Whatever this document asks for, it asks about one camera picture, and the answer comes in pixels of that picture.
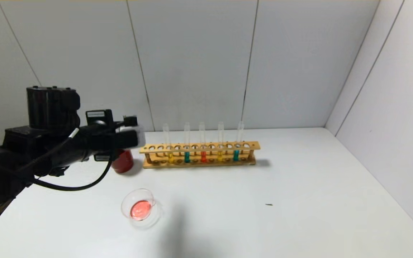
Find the white table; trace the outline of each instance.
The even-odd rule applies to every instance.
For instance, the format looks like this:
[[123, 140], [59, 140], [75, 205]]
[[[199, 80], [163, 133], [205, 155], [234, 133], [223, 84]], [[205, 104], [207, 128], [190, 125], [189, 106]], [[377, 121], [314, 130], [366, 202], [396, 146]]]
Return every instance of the white table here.
[[[162, 143], [162, 133], [146, 137]], [[181, 141], [182, 132], [171, 138]], [[413, 221], [326, 129], [246, 130], [244, 139], [261, 144], [256, 166], [110, 171], [79, 192], [31, 186], [0, 217], [0, 258], [413, 258]], [[133, 154], [141, 167], [143, 156]], [[103, 168], [77, 163], [44, 179], [79, 186]], [[148, 230], [120, 212], [137, 188], [164, 208]]]

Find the yellow liquid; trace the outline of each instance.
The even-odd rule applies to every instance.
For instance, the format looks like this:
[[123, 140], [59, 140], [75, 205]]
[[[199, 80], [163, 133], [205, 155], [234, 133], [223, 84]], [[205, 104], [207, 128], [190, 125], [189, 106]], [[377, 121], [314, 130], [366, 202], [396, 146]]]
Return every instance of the yellow liquid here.
[[173, 153], [168, 154], [168, 161], [169, 163], [175, 163], [175, 158], [173, 157]]
[[223, 152], [218, 152], [218, 161], [223, 160]]

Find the pink liquid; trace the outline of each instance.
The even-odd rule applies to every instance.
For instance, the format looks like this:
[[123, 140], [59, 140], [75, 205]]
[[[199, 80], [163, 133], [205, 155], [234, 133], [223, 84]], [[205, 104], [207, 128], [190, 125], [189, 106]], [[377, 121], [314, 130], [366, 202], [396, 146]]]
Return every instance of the pink liquid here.
[[130, 209], [130, 216], [136, 221], [146, 219], [150, 213], [151, 204], [148, 201], [138, 201]]

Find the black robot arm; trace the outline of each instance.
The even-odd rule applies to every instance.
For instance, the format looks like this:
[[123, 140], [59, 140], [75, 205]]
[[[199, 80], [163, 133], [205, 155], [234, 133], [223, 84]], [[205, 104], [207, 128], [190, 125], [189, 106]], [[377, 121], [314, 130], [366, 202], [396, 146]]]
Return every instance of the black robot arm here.
[[[96, 185], [124, 149], [146, 144], [144, 130], [135, 116], [113, 121], [112, 111], [87, 111], [87, 126], [79, 127], [79, 95], [69, 88], [27, 88], [29, 126], [5, 130], [0, 146], [0, 204], [15, 198], [23, 188], [36, 183], [63, 191], [78, 191]], [[104, 173], [86, 186], [64, 187], [35, 176], [61, 176], [70, 164], [93, 155], [106, 161]]]

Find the teal liquid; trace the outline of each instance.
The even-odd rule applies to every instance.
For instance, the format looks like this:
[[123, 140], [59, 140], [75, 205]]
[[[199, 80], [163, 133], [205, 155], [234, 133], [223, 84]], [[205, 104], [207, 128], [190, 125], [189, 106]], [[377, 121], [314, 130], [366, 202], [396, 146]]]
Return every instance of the teal liquid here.
[[190, 163], [189, 155], [190, 155], [189, 152], [184, 153], [184, 162], [185, 163]]
[[238, 161], [238, 155], [240, 154], [239, 150], [234, 150], [234, 161]]

